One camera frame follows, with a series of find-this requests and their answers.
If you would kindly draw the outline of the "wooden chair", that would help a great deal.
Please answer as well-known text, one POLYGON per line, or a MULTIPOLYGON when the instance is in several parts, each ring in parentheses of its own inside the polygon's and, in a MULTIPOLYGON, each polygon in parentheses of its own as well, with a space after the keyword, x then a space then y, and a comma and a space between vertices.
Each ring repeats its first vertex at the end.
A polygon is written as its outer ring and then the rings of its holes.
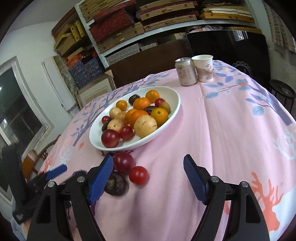
POLYGON ((22 162, 22 174, 27 182, 30 181, 33 173, 36 175, 39 175, 41 173, 41 171, 38 171, 36 169, 36 165, 41 160, 43 162, 46 160, 46 158, 48 157, 49 149, 56 144, 59 137, 60 135, 58 135, 53 141, 46 145, 46 147, 41 150, 40 153, 37 153, 36 150, 30 150, 25 156, 22 162))

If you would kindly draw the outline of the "small orange fruit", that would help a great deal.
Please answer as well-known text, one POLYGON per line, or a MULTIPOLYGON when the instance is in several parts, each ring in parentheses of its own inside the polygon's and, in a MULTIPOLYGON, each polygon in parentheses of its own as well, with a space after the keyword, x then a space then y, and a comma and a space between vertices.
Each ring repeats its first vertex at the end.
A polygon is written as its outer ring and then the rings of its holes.
POLYGON ((119 108, 121 111, 125 111, 127 109, 127 102, 125 100, 119 100, 116 103, 116 107, 119 108))

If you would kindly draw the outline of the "yellow orange persimmon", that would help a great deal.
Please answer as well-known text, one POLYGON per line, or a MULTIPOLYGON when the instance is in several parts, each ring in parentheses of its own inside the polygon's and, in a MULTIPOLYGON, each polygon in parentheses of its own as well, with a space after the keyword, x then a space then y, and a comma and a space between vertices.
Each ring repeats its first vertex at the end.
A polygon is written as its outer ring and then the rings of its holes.
POLYGON ((163 125, 169 118, 169 114, 164 108, 153 109, 151 116, 156 120, 158 126, 163 125))

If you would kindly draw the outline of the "orange tangerine in plate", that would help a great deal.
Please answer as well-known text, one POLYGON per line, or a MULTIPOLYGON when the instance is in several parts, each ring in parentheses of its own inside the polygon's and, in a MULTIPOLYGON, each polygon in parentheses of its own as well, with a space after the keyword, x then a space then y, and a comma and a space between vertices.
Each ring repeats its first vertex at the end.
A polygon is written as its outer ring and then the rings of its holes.
POLYGON ((159 98, 159 93, 156 90, 149 90, 145 97, 150 101, 150 103, 154 103, 159 98))

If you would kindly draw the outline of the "large orange tangerine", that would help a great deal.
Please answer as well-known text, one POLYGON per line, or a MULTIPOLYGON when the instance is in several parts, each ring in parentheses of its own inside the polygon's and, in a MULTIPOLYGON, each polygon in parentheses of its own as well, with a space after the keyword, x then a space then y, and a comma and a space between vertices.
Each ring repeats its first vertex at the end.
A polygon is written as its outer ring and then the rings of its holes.
POLYGON ((130 115, 128 120, 129 120, 129 124, 130 124, 131 128, 134 128, 134 124, 135 124, 136 120, 140 116, 143 116, 143 115, 149 115, 149 114, 144 110, 136 110, 130 115))

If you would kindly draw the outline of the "black folded table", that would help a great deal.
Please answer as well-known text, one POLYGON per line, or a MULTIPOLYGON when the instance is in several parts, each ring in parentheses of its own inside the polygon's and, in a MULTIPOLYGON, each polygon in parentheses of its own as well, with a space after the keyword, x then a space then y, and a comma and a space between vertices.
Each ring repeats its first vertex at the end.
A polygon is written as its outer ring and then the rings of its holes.
POLYGON ((237 68, 269 89, 268 45, 263 34, 239 30, 214 30, 187 35, 192 54, 212 55, 214 60, 237 68))

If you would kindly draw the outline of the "red cherry tomato on cloth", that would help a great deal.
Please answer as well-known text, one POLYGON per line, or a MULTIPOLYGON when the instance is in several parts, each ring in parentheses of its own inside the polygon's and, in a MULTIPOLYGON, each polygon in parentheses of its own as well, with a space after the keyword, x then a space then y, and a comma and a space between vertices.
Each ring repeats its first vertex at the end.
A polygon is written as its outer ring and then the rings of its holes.
POLYGON ((129 173, 129 179, 136 185, 145 185, 149 181, 149 173, 142 166, 135 166, 129 173))

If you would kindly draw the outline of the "pale yellow pear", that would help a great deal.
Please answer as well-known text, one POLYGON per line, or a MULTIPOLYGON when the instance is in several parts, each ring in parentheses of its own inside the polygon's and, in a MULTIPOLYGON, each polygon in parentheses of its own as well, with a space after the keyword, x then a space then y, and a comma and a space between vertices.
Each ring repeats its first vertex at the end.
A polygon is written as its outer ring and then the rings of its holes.
POLYGON ((158 125, 156 120, 150 115, 142 115, 140 116, 134 124, 134 131, 135 134, 140 137, 144 138, 154 131, 157 130, 158 125))

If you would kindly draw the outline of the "window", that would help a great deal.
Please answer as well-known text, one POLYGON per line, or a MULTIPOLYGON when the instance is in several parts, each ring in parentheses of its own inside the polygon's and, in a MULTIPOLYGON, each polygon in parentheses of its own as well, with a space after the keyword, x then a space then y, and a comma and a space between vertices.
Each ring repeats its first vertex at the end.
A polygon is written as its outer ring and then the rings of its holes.
POLYGON ((17 57, 1 65, 1 149, 17 144, 24 158, 53 129, 34 98, 17 57))

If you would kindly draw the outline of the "brown kiwi fruit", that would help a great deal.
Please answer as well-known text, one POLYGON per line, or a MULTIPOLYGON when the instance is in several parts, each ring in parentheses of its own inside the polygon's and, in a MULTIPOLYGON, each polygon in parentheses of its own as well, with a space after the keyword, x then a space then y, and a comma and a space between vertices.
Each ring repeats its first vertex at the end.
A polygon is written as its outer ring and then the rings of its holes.
POLYGON ((165 109, 168 114, 171 113, 171 107, 166 101, 160 103, 159 107, 165 109))

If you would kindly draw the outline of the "red plum in plate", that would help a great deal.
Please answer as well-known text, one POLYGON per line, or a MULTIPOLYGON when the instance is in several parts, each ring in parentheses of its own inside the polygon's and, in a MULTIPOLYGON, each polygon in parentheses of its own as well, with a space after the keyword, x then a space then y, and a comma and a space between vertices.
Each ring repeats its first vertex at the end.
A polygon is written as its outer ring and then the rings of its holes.
POLYGON ((120 135, 117 131, 108 129, 102 133, 101 141, 106 148, 115 148, 119 144, 120 135))

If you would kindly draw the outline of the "dark brown wooden board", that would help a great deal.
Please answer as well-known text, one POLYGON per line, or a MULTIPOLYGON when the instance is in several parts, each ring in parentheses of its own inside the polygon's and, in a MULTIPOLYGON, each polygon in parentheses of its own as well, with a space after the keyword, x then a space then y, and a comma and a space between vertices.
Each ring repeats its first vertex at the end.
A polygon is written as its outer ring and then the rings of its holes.
POLYGON ((186 38, 167 42, 122 59, 107 68, 113 74, 116 87, 138 81, 150 74, 175 68, 175 61, 191 57, 192 51, 186 38))

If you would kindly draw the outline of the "cardboard box framed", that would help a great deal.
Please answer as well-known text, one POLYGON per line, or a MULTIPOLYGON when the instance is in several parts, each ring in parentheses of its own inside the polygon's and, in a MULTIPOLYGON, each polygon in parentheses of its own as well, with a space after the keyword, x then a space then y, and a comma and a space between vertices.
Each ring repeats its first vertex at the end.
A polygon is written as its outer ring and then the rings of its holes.
POLYGON ((79 108, 82 109, 95 98, 116 89, 111 70, 106 71, 99 78, 88 83, 76 92, 79 108))

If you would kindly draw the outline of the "red cherry tomato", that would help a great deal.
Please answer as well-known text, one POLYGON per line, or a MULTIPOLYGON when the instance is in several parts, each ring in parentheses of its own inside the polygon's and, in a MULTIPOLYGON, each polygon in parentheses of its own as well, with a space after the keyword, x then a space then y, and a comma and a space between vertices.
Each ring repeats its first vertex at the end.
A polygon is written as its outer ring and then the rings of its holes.
POLYGON ((154 101, 154 105, 157 106, 157 107, 159 107, 159 105, 160 105, 161 103, 163 103, 163 102, 165 102, 164 99, 162 99, 162 98, 158 98, 158 99, 156 99, 156 100, 154 101))
POLYGON ((149 181, 149 173, 142 166, 135 166, 129 173, 129 179, 136 185, 145 185, 149 181))
POLYGON ((133 138, 133 129, 130 127, 130 126, 124 126, 120 133, 120 138, 123 139, 124 141, 128 141, 130 140, 131 138, 133 138))

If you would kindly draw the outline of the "white paper cup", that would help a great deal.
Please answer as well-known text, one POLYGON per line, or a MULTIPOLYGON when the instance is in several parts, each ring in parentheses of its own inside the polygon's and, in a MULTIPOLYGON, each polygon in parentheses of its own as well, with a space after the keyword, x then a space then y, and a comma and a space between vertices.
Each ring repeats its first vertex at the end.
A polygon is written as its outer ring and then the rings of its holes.
POLYGON ((191 58, 196 68, 200 82, 207 83, 213 81, 213 56, 197 55, 191 58))

